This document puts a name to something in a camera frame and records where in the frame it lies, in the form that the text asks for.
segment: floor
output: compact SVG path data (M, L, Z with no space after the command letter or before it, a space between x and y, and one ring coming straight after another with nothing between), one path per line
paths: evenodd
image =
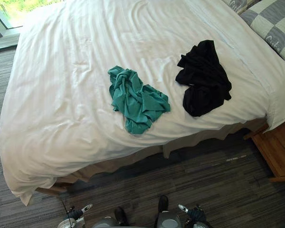
M0 111L8 84L15 49L0 52ZM93 203L86 213L86 227L113 215L122 206L131 225L152 227L158 198L166 194L170 210L179 203L200 204L215 228L285 228L285 183L270 183L266 162L250 141L245 129L226 140L207 140L183 148L164 159L160 154L109 174L102 173L89 183L78 182L61 194L67 208ZM9 191L0 163L0 228L55 228L64 217L58 198L36 193L34 204L25 207Z

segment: black cloth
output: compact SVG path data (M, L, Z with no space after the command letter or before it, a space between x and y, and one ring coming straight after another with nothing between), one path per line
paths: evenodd
M184 68L175 80L190 86L184 95L183 107L192 116L201 116L231 99L231 83L219 64L213 40L194 46L177 64Z

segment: metal part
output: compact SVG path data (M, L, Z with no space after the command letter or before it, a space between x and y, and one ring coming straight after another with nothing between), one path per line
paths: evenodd
M187 209L185 206L181 205L181 204L179 204L179 209L181 209L181 210L184 211L185 213L188 212L188 209Z
M82 212L85 213L87 212L88 210L90 210L91 208L93 207L93 204L89 204L89 205L86 205L84 208L82 208Z

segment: green shirt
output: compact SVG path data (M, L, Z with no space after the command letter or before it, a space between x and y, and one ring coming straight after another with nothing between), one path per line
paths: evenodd
M135 71L115 66L108 74L114 111L126 117L125 127L129 133L142 134L162 113L170 111L167 95L143 85Z

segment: gray pillowcase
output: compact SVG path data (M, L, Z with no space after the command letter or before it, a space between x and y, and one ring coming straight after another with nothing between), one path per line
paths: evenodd
M246 9L256 4L260 0L223 0L237 14L241 14Z
M285 60L285 0L262 0L240 16Z

